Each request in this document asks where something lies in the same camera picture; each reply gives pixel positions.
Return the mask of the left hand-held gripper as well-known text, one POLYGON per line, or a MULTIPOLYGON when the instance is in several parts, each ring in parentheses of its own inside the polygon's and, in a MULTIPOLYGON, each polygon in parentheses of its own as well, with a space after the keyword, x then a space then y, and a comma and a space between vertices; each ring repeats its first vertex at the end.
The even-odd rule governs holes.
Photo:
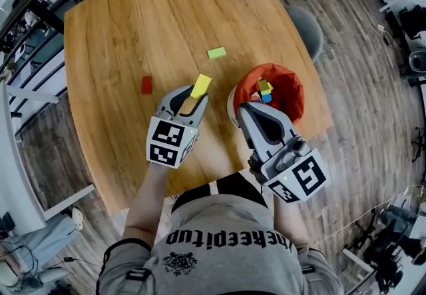
POLYGON ((178 168, 192 151, 199 135, 198 126, 206 110, 208 96, 202 95, 189 113, 180 113, 175 117, 192 90, 192 85, 186 85, 175 89, 161 100, 148 128, 147 161, 178 168))

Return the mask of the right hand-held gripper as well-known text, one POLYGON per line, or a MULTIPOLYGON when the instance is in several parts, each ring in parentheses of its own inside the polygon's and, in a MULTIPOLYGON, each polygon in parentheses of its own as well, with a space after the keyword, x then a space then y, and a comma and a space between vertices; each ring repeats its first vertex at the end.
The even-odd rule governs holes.
POLYGON ((290 133, 295 128, 286 114, 269 105, 245 102, 238 109, 238 121, 255 152, 249 160, 250 172, 280 200, 304 202, 329 184, 318 150, 312 150, 300 135, 290 133), (269 159, 262 162, 259 158, 269 159))

